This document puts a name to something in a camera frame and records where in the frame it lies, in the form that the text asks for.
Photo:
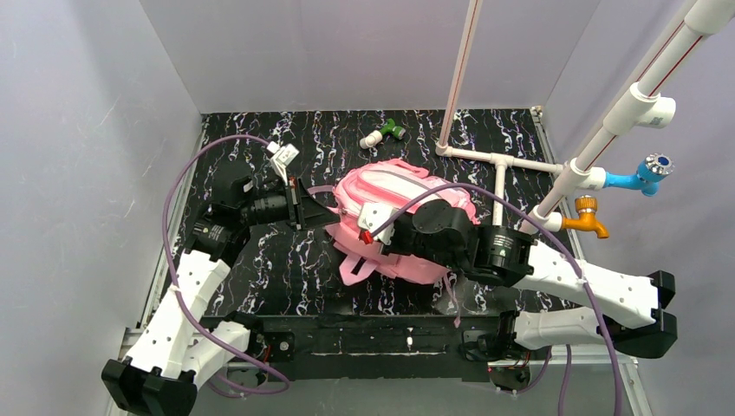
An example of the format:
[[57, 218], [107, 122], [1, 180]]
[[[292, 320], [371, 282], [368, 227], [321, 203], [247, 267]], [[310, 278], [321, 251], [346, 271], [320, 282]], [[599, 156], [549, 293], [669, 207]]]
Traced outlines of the pink student backpack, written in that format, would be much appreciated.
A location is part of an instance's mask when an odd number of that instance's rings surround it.
[[444, 199], [478, 224], [477, 209], [468, 191], [451, 188], [429, 195], [382, 231], [376, 230], [410, 200], [446, 183], [446, 179], [423, 167], [390, 159], [355, 168], [333, 185], [310, 187], [311, 195], [330, 192], [335, 197], [336, 206], [331, 211], [339, 215], [340, 222], [325, 229], [334, 240], [333, 246], [346, 255], [339, 265], [342, 282], [353, 286], [375, 272], [422, 285], [446, 280], [449, 269], [412, 253], [416, 244], [410, 238], [411, 222], [420, 206]]

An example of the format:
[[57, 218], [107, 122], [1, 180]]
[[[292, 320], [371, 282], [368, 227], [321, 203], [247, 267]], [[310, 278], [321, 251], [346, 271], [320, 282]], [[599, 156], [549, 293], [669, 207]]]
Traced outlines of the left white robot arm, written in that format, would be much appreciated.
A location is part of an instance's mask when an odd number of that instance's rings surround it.
[[221, 191], [222, 198], [200, 211], [185, 238], [177, 277], [138, 340], [102, 369], [101, 379], [121, 411], [189, 414], [199, 389], [262, 334], [262, 320], [242, 312], [226, 315], [213, 330], [200, 322], [250, 240], [251, 227], [284, 222], [303, 231], [340, 220], [295, 177], [262, 190], [243, 177]]

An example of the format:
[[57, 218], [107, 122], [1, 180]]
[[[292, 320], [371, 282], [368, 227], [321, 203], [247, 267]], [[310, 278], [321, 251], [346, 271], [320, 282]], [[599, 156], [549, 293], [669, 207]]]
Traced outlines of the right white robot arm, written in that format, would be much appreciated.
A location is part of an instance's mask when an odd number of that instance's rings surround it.
[[518, 346], [538, 350], [562, 344], [608, 344], [637, 358], [663, 357], [679, 338], [666, 311], [674, 276], [632, 276], [555, 250], [529, 234], [501, 225], [474, 224], [464, 210], [435, 199], [416, 212], [392, 209], [369, 220], [365, 238], [389, 254], [414, 256], [459, 270], [491, 286], [539, 291], [576, 304], [551, 312], [505, 312], [486, 342], [495, 354]]

